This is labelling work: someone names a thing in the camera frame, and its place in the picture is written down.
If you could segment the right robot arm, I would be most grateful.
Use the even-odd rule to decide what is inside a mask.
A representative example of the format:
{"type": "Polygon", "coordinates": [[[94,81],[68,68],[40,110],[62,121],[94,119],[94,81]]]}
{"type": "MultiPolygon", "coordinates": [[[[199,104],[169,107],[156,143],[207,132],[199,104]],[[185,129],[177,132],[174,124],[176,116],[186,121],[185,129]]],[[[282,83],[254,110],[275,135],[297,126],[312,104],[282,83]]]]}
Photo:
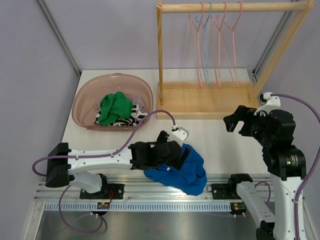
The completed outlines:
{"type": "Polygon", "coordinates": [[[293,115],[281,109],[256,112],[255,108],[240,105],[223,121],[228,132],[243,122],[239,134],[253,137],[262,146],[262,159],[273,186],[275,212],[269,210],[247,173],[231,174],[227,183],[211,184],[212,197],[221,200],[226,195],[228,199],[242,200],[244,206],[232,206],[231,213],[239,216],[249,210],[258,240],[305,240],[303,196],[298,189],[307,176],[306,158],[292,144],[296,128],[293,115]]]}

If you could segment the black white striped tank top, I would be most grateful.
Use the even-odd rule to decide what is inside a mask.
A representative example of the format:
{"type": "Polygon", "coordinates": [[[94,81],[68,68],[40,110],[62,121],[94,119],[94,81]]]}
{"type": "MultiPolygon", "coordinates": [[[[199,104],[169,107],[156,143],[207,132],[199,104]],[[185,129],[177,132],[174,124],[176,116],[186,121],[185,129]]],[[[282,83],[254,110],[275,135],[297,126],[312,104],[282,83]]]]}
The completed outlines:
{"type": "Polygon", "coordinates": [[[128,119],[118,119],[115,123],[109,125],[100,125],[98,123],[98,117],[100,116],[101,111],[95,113],[94,125],[96,126],[107,126],[107,127],[134,127],[147,115],[145,111],[139,109],[139,105],[133,105],[131,110],[131,116],[128,119]]]}

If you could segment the green tank top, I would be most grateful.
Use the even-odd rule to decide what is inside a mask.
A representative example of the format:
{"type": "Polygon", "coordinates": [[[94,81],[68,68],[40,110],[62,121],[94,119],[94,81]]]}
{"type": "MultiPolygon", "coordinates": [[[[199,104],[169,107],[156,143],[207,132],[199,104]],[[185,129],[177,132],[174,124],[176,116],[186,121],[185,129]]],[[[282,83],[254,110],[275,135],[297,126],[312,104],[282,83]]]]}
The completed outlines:
{"type": "Polygon", "coordinates": [[[131,116],[133,102],[121,91],[110,93],[103,97],[99,103],[100,116],[98,123],[107,126],[118,119],[128,119],[131,116]]]}

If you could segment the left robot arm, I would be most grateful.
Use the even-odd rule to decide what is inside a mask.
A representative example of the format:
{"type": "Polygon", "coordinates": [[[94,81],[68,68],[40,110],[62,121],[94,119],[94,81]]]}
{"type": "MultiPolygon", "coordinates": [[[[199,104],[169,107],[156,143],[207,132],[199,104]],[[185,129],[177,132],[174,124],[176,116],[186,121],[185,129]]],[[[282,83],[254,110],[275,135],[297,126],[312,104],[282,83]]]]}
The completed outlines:
{"type": "Polygon", "coordinates": [[[162,165],[179,170],[189,154],[182,149],[188,136],[189,132],[182,127],[170,134],[162,130],[154,142],[138,141],[108,151],[70,149],[67,142],[59,143],[48,155],[45,185],[48,188],[73,186],[91,199],[103,199],[109,191],[108,179],[101,173],[93,174],[93,170],[147,171],[162,165]]]}

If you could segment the pink tank top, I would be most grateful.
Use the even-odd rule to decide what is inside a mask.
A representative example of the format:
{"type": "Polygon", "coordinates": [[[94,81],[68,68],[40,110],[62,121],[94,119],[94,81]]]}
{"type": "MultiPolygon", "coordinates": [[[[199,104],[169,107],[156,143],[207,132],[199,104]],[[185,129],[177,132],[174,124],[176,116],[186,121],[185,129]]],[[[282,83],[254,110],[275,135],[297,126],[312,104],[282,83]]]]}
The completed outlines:
{"type": "Polygon", "coordinates": [[[145,104],[143,102],[143,99],[136,94],[130,94],[130,93],[125,93],[124,94],[126,96],[127,99],[129,99],[130,101],[132,101],[133,105],[139,105],[139,110],[140,111],[145,111],[145,104]]]}

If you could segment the blue tank top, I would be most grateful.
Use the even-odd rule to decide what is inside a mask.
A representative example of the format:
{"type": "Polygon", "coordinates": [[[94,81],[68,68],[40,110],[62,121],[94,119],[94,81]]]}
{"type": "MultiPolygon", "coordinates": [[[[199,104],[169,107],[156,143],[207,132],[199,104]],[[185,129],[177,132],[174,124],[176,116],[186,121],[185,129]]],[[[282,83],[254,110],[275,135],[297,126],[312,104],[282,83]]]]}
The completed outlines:
{"type": "Polygon", "coordinates": [[[154,182],[177,188],[187,195],[198,196],[203,193],[207,184],[204,159],[189,144],[184,144],[182,150],[187,150],[189,153],[179,170],[162,164],[158,168],[145,170],[143,173],[154,182]]]}

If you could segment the pink hanger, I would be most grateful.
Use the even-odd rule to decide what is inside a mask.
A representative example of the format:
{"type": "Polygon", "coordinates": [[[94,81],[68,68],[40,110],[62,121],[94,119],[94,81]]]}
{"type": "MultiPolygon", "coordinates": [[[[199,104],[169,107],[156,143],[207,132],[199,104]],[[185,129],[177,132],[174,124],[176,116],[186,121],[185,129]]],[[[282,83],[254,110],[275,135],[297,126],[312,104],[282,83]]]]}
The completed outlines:
{"type": "MultiPolygon", "coordinates": [[[[222,44],[223,50],[224,50],[224,53],[225,53],[225,59],[227,61],[227,66],[228,66],[230,77],[231,77],[231,81],[233,83],[234,88],[238,88],[239,87],[239,79],[238,79],[238,73],[237,73],[236,28],[237,28],[237,25],[239,23],[239,20],[240,20],[242,14],[243,14],[243,4],[242,4],[242,2],[238,1],[237,3],[240,6],[240,12],[239,12],[239,15],[238,15],[236,21],[234,22],[233,26],[228,25],[225,22],[225,20],[224,20],[224,23],[223,23],[223,25],[225,25],[232,33],[233,73],[234,74],[231,71],[231,66],[230,66],[230,61],[229,61],[229,58],[228,58],[226,46],[224,44],[222,44]]],[[[222,20],[222,18],[219,17],[218,18],[218,23],[219,24],[221,23],[221,20],[222,20]]]]}
{"type": "Polygon", "coordinates": [[[192,47],[194,51],[194,61],[195,61],[195,69],[196,69],[196,75],[197,75],[197,81],[199,88],[201,89],[203,87],[203,77],[202,77],[202,60],[201,60],[201,44],[200,44],[200,27],[202,24],[202,19],[205,13],[204,4],[200,2],[201,5],[201,17],[199,20],[199,23],[196,23],[196,19],[193,18],[191,15],[188,17],[189,21],[189,28],[191,33],[191,42],[192,47]]]}
{"type": "Polygon", "coordinates": [[[221,87],[221,32],[222,32],[222,28],[223,28],[223,24],[224,24],[224,20],[226,17],[226,13],[227,13],[227,4],[226,2],[223,3],[224,4],[224,15],[220,21],[220,23],[218,23],[218,18],[220,17],[220,15],[217,15],[216,18],[211,18],[211,22],[215,25],[217,31],[218,31],[218,75],[216,77],[216,82],[217,82],[217,87],[220,88],[221,87]]]}

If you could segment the light blue wire hanger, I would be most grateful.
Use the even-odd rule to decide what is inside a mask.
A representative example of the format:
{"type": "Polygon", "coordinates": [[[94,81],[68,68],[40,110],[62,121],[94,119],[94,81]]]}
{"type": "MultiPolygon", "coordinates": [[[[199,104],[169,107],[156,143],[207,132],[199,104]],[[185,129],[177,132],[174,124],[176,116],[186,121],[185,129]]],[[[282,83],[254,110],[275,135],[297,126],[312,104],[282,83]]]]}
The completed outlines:
{"type": "MultiPolygon", "coordinates": [[[[201,54],[201,67],[202,67],[202,73],[204,77],[204,81],[206,86],[208,87],[210,85],[210,79],[209,79],[209,71],[208,71],[208,57],[209,57],[209,52],[208,52],[208,37],[207,37],[207,25],[209,22],[209,18],[211,17],[212,14],[212,3],[209,3],[209,14],[206,18],[206,20],[203,22],[203,18],[205,16],[205,13],[202,18],[202,23],[200,29],[203,31],[203,36],[204,36],[204,53],[205,53],[205,58],[203,61],[202,54],[201,54]]],[[[195,17],[196,23],[200,22],[200,18],[197,16],[195,17]]]]}

